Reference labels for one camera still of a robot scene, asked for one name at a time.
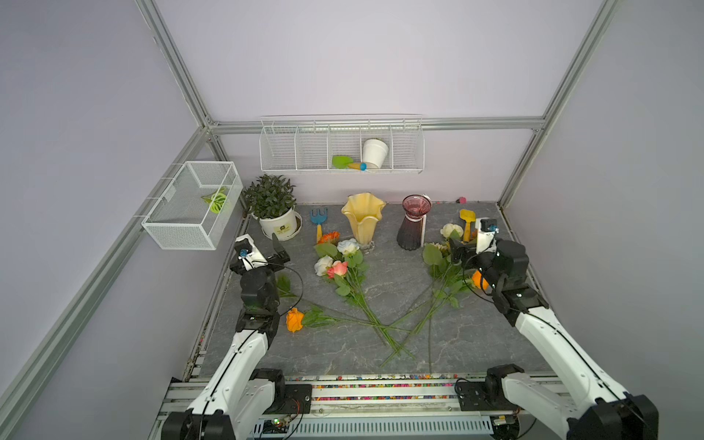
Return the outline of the dark red glass vase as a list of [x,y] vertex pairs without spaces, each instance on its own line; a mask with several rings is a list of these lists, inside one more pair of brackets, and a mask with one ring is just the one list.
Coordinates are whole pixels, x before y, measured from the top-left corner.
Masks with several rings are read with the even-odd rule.
[[425,242],[425,224],[432,202],[424,194],[411,194],[403,199],[401,207],[404,220],[397,234],[397,243],[404,250],[419,249]]

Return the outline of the orange yellow rose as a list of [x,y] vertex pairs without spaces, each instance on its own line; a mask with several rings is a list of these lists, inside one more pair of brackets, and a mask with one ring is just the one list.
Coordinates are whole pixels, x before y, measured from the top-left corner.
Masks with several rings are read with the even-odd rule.
[[298,308],[291,309],[286,313],[286,328],[289,332],[295,333],[304,328],[319,328],[324,326],[333,326],[337,324],[355,324],[360,326],[368,326],[376,329],[386,329],[382,324],[374,324],[368,321],[362,321],[355,318],[337,317],[329,315],[319,307],[312,307],[307,311],[301,311]]

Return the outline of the yellow ruffled glass vase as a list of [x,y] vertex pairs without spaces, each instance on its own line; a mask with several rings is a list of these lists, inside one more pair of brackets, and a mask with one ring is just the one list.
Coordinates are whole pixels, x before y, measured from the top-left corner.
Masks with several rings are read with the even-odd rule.
[[373,237],[379,221],[382,220],[382,210],[385,201],[371,192],[348,196],[341,212],[349,221],[352,234],[364,251],[374,247]]

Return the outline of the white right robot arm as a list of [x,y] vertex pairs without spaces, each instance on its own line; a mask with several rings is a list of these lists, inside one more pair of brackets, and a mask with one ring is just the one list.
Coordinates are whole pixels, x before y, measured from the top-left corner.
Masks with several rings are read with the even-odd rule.
[[628,392],[583,350],[560,324],[546,299],[527,282],[525,247],[499,239],[483,249],[449,241],[452,263],[474,272],[474,283],[511,326],[542,355],[568,391],[563,398],[523,368],[487,371],[479,393],[485,402],[526,410],[562,439],[656,439],[659,412],[644,395]]

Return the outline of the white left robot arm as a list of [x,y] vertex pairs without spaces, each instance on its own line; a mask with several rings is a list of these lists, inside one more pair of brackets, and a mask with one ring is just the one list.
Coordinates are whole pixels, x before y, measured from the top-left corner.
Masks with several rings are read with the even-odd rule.
[[260,416],[285,392],[280,370],[258,367],[271,347],[281,320],[275,272],[290,257],[278,237],[265,257],[248,234],[236,239],[229,269],[240,276],[243,308],[227,355],[200,394],[181,412],[171,412],[162,439],[246,439]]

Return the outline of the orange rose right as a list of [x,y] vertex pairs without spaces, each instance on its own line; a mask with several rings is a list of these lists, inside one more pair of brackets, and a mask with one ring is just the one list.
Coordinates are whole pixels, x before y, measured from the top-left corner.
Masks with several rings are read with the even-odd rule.
[[486,280],[481,271],[475,271],[471,277],[471,280],[474,285],[483,292],[490,287],[489,282]]

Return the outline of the cream white rose right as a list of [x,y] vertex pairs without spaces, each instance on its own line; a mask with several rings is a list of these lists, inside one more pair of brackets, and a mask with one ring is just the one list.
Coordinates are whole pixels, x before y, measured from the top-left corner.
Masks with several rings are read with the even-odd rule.
[[464,227],[452,223],[447,223],[441,228],[440,233],[445,239],[452,238],[462,240],[464,236]]

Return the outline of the yellow toy shovel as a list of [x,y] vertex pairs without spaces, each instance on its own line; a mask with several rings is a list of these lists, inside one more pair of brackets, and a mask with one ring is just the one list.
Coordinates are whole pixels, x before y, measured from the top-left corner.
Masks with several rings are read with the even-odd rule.
[[459,217],[465,222],[462,241],[469,243],[475,236],[475,223],[476,223],[476,213],[469,209],[461,209],[459,212]]

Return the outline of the white rose left lower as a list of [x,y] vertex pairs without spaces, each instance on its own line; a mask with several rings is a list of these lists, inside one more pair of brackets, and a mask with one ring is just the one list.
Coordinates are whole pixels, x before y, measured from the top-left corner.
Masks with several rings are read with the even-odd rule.
[[333,266],[335,260],[330,256],[324,256],[317,260],[315,264],[315,274],[318,277],[324,277],[327,275],[328,270]]

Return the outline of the blue yellow toy rake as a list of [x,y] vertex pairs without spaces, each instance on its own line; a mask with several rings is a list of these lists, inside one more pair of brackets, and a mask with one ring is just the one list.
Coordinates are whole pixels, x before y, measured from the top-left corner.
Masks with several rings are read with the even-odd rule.
[[316,242],[319,243],[323,237],[323,224],[327,220],[327,208],[315,208],[310,212],[310,220],[316,226]]

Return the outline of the potted green plant white pot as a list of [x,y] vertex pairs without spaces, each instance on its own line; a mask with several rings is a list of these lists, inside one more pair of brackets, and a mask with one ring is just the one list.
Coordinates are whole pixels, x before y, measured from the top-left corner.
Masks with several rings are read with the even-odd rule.
[[263,174],[243,190],[247,211],[258,221],[266,238],[275,236],[287,241],[299,231],[293,190],[289,178],[271,174]]

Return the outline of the white rose left upper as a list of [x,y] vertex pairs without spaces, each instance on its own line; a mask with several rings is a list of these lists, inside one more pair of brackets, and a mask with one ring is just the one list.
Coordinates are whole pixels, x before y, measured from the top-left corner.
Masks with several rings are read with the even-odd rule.
[[354,255],[360,250],[360,245],[355,238],[350,238],[346,240],[339,241],[337,244],[337,250],[343,256]]

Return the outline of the green toy trowel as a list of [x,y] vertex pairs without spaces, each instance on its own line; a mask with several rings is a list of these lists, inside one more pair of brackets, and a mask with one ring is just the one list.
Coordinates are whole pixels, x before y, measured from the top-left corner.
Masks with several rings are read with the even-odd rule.
[[357,170],[361,172],[365,172],[365,170],[368,169],[368,166],[364,162],[355,162],[355,160],[352,157],[348,156],[341,156],[341,155],[335,155],[332,158],[332,165],[335,169],[337,170]]

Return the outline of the white empty flower pot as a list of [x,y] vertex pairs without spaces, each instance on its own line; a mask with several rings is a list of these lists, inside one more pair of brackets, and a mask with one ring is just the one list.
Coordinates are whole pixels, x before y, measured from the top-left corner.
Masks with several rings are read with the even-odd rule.
[[368,139],[362,146],[362,160],[367,170],[379,170],[389,154],[389,146],[380,139]]

